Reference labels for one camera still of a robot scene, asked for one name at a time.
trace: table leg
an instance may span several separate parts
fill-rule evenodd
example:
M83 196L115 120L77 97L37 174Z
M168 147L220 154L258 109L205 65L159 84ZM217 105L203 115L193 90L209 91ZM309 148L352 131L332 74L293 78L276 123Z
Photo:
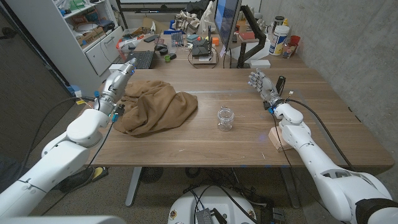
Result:
M134 197L136 196L136 192L138 189L139 177L141 175L142 167L135 167L132 172L132 177L130 181L129 192L126 197L126 206L130 207L134 203Z
M300 208L299 197L297 196L296 187L294 185L292 172L290 168L280 168L280 173L285 183L287 194L289 195L290 203L293 208Z

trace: brown cloth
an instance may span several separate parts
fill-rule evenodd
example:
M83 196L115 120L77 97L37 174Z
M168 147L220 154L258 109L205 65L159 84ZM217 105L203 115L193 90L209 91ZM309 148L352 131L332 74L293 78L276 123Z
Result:
M160 80L138 80L127 84L119 104L125 105L125 111L114 128L137 135L180 126L197 108L198 99L189 93L176 93Z

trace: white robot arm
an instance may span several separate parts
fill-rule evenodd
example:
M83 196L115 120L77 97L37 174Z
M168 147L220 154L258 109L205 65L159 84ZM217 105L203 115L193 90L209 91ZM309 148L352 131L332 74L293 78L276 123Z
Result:
M98 130L107 127L116 102L134 73L135 62L134 58L113 72L97 97L95 108L85 110L67 131L50 141L41 160L0 194L0 218L28 216L54 186L85 164L90 149L104 141Z
M333 217L352 224L398 223L398 203L378 179L337 166L311 138L302 113L285 103L263 72L257 69L249 79L270 113L281 119L283 139L299 153Z

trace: desk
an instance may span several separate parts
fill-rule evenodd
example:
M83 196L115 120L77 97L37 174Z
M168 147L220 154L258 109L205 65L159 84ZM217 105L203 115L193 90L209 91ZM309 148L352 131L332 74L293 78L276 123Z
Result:
M185 39L186 35L184 34L184 44L187 44L187 40ZM212 37L219 37L218 34L212 35ZM171 35L167 34L162 34L160 38L164 39L164 43L167 44L167 42L170 42L171 40ZM241 39L238 38L238 42L235 44L231 45L231 48L239 47L241 44ZM155 43L154 41L150 43L146 43L144 41L141 41L135 51L145 51L145 50L154 50ZM220 40L220 45L216 46L216 50L218 53L221 51L221 40ZM177 52L175 53L177 55L177 58L171 60L169 63L166 63L164 60L164 56L161 56L158 51L156 51L156 56L154 57L154 60L152 61L152 66L153 68L159 68L159 69L164 69L164 68L174 68L174 66L178 65L178 69L191 69L194 68L188 61L188 54L189 54L189 49L187 47L179 47L177 48ZM268 55L264 57L263 59L269 60L269 63L271 63L271 68L307 68L307 66L303 63L303 61L299 57L291 57L290 59L285 59L283 57L275 57L272 55ZM229 68L229 61L231 58L229 55L226 56L225 59L225 68ZM211 68L214 65L196 65L198 68ZM223 68L223 59L220 58L220 62L215 68Z
M139 44L136 50L153 50L153 43ZM289 167L283 152L278 152L268 138L274 127L272 116L264 110L259 93L248 84L252 69L195 69L188 62L189 52L177 51L177 58L166 63L155 60L154 68L136 70L134 80L163 80L176 91L186 91L198 97L198 109L178 128L156 133L130 136L113 129L94 166L134 166L126 205L132 205L141 167ZM355 167L390 167L394 160L382 148L369 130L360 123L331 86L314 69L307 68L295 55L290 59L267 56L271 68L263 72L276 82L286 77L286 97L309 105L321 117L339 147ZM312 137L339 166L346 167L343 158L332 145L320 123L304 107L291 105L301 111L312 130ZM218 129L217 112L221 106L234 111L232 130ZM292 166L304 164L295 150L286 151ZM287 191L294 207L299 207L289 170L281 168Z

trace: cabinet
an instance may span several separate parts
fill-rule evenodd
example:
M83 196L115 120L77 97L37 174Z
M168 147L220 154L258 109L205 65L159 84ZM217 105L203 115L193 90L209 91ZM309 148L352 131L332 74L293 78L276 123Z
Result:
M119 55L116 44L123 32L109 0L85 4L65 16L53 0L6 2L68 82L74 88L77 86L85 96L93 96L109 75L105 71ZM113 21L115 28L82 49L70 28L75 25L72 16L91 10L95 10L99 18Z

